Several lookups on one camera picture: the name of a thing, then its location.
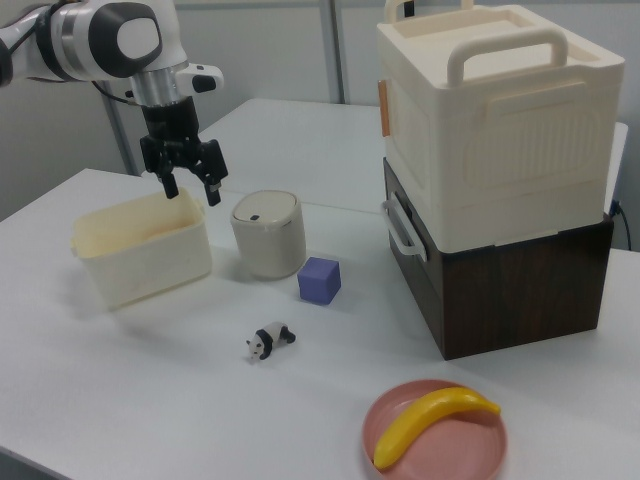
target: box lid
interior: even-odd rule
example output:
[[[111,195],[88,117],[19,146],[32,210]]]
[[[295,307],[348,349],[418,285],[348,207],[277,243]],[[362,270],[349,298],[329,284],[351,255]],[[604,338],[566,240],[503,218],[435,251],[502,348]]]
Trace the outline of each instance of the box lid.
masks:
[[[479,7],[378,25],[435,87],[545,67],[605,68],[624,60],[515,5]]]
[[[243,198],[233,210],[233,218],[262,227],[282,226],[290,222],[298,198],[289,192],[263,190]]]

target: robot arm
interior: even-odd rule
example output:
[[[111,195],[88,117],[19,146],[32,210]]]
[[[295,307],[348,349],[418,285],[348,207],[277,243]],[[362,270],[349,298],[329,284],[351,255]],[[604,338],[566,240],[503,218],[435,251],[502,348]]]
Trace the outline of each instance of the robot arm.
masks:
[[[28,9],[0,29],[0,86],[19,78],[128,78],[149,130],[140,141],[147,171],[173,198],[173,168],[188,168],[204,183],[209,204],[220,202],[226,165],[217,141],[198,138],[192,97],[221,88],[223,76],[189,64],[172,0],[60,0]]]

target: box handle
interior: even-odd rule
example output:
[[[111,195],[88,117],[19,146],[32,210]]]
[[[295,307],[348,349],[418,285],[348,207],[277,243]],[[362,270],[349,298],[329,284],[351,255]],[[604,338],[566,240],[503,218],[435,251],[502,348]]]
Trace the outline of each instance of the box handle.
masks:
[[[464,62],[484,53],[513,50],[533,45],[551,44],[549,67],[567,64],[569,43],[562,30],[557,28],[527,27],[517,32],[502,33],[487,37],[476,37],[456,46],[449,57],[447,80],[450,87],[459,87],[464,81]]]
[[[409,217],[407,217],[407,214],[404,212],[402,205],[400,205],[400,201],[398,200],[395,192],[393,193],[393,198],[382,202],[381,211],[382,218],[384,218],[384,221],[387,224],[387,228],[389,229],[389,233],[391,234],[391,237],[393,238],[393,241],[395,242],[396,247],[398,247],[400,253],[409,257],[420,255],[422,261],[426,262],[427,251],[424,248],[422,240],[418,236],[418,232],[416,232],[416,229],[411,224],[411,220],[409,220]],[[392,211],[400,220],[400,223],[402,223],[402,227],[404,228],[404,231],[407,233],[407,235],[409,235],[409,239],[411,240],[413,245],[405,245],[402,242],[402,239],[400,238],[395,225],[391,221]]]
[[[408,0],[387,0],[384,6],[385,23],[396,23],[398,21],[398,7]],[[471,10],[474,0],[460,0],[462,10]]]

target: cable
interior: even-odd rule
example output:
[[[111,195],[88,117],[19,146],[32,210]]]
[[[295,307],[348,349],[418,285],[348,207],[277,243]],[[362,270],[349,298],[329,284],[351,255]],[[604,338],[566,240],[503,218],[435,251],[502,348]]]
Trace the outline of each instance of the cable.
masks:
[[[629,230],[629,222],[627,221],[627,216],[624,214],[624,210],[622,210],[622,207],[620,206],[620,201],[613,200],[611,202],[611,208],[609,209],[609,216],[613,218],[618,214],[621,214],[622,220],[624,220],[624,228],[627,231],[627,247],[629,248],[629,251],[631,251],[631,231]]]
[[[18,48],[20,48],[20,45],[22,45],[27,40],[27,38],[29,38],[31,34],[35,32],[35,30],[36,30],[36,24],[34,23],[33,25],[31,25],[31,28],[27,30],[24,33],[24,35],[22,35],[18,39],[18,41],[11,46],[11,48],[9,49],[9,53],[13,55],[13,52],[15,52]]]
[[[126,100],[124,98],[120,98],[120,97],[116,97],[115,95],[111,95],[109,92],[107,92],[104,88],[102,88],[98,82],[93,81],[91,82],[93,84],[94,87],[96,87],[98,89],[98,91],[103,94],[105,97],[110,98],[111,100],[113,100],[114,102],[120,102],[120,103],[124,103],[125,105],[131,105],[133,107],[137,107],[138,104],[136,102],[134,102],[133,100]]]
[[[629,233],[629,223],[627,222],[627,216],[624,214],[624,210],[622,207],[618,205],[618,211],[622,214],[622,220],[624,220],[624,228],[627,229],[627,245],[629,246],[629,251],[631,251],[631,233]]]
[[[49,7],[51,9],[51,14],[55,13],[57,10],[59,10],[61,7],[65,6],[68,3],[76,3],[76,0],[60,0],[58,3],[51,5],[51,7]],[[27,12],[25,14],[24,17],[25,18],[27,15],[29,15],[30,13],[32,13],[34,10],[30,10],[29,12]],[[33,22],[33,25],[31,25],[31,27],[29,28],[29,30],[27,30],[26,32],[24,32],[24,35],[22,35],[18,41],[16,43],[14,43],[11,48],[9,48],[9,53],[11,55],[13,55],[13,53],[20,48],[20,45],[22,45],[27,38],[29,38],[33,32],[35,32],[36,30],[36,25],[37,25],[38,21],[36,20],[35,22]]]

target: dark wooden box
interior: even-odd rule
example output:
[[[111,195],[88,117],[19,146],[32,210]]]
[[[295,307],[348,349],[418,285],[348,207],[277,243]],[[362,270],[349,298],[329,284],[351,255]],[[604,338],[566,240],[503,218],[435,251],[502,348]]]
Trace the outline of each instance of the dark wooden box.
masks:
[[[595,329],[613,221],[500,247],[438,251],[384,161],[395,193],[427,250],[427,261],[391,249],[446,360]],[[408,237],[397,228],[404,242]]]

